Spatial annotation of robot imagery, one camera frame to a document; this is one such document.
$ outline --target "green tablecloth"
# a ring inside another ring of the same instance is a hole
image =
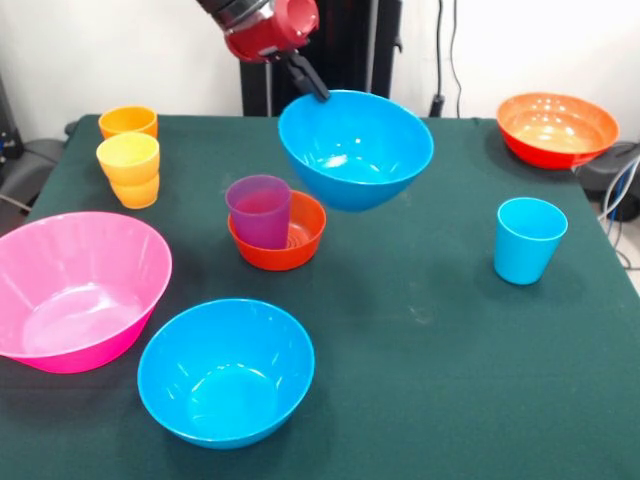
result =
[[[315,259],[274,274],[236,253],[223,192],[260,172],[300,187],[276,120],[161,117],[160,198],[126,213],[171,245],[169,289],[136,345],[99,370],[55,376],[0,360],[0,478],[640,478],[640,304],[578,183],[515,160],[494,121],[428,124],[436,154],[406,193],[363,214],[330,211]],[[96,117],[83,118],[31,220],[125,212],[99,142]],[[491,267],[496,208],[515,195],[554,202],[570,221],[527,288]],[[156,424],[135,374],[161,325],[228,296],[295,315],[317,371],[281,430],[216,452]]]

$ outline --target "cup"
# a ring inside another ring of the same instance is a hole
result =
[[[542,277],[569,222],[555,205],[512,198],[498,209],[494,268],[507,282],[530,285]]]
[[[103,141],[96,151],[102,171],[122,205],[145,208],[158,199],[160,145],[151,135],[128,132]]]
[[[242,241],[271,250],[287,246],[291,189],[284,180],[270,175],[242,178],[229,187],[225,200]]]
[[[107,139],[125,132],[140,132],[158,137],[158,115],[147,107],[118,107],[103,113],[98,119],[102,136]]]

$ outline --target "plastic bowl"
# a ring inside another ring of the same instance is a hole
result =
[[[426,168],[433,139],[418,117],[370,93],[332,91],[326,103],[306,95],[279,120],[280,140],[313,196],[359,212],[395,197]]]
[[[298,268],[313,258],[327,224],[327,214],[315,198],[292,191],[287,247],[281,250],[254,247],[238,237],[231,215],[227,223],[240,255],[247,262],[263,270],[281,272]]]
[[[142,403],[195,445],[240,448],[282,425],[311,385],[315,357],[285,311],[225,299],[187,310],[151,339],[140,360]]]
[[[579,98],[527,93],[498,108],[507,146],[524,162],[551,170],[584,165],[618,138],[618,124],[602,108]]]
[[[147,224],[81,212],[0,238],[0,355],[52,373],[100,367],[136,341],[171,277]]]

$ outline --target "red bowl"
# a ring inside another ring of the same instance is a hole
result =
[[[602,108],[567,95],[527,93],[500,105],[498,126],[507,146],[524,162],[560,170],[584,165],[619,134]]]
[[[231,215],[227,218],[229,231],[240,255],[256,268],[284,272],[298,268],[313,258],[327,225],[324,207],[311,195],[292,190],[291,219],[287,247],[269,250],[249,245],[238,237]]]

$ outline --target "white wall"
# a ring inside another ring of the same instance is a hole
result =
[[[0,72],[26,140],[128,103],[242,114],[238,62],[193,0],[0,0]]]
[[[442,32],[445,115],[452,0]],[[418,114],[435,92],[437,0],[404,0],[392,98]],[[522,91],[581,96],[640,135],[640,2],[459,0],[463,116]],[[124,103],[162,113],[242,113],[238,62],[194,0],[0,0],[0,71],[26,139]]]
[[[456,89],[448,64],[453,1],[444,0],[445,115]],[[436,91],[437,0],[404,0],[404,53],[392,98],[427,114]],[[454,50],[462,116],[494,117],[523,91],[576,95],[607,109],[621,139],[640,139],[640,2],[637,0],[458,0]]]

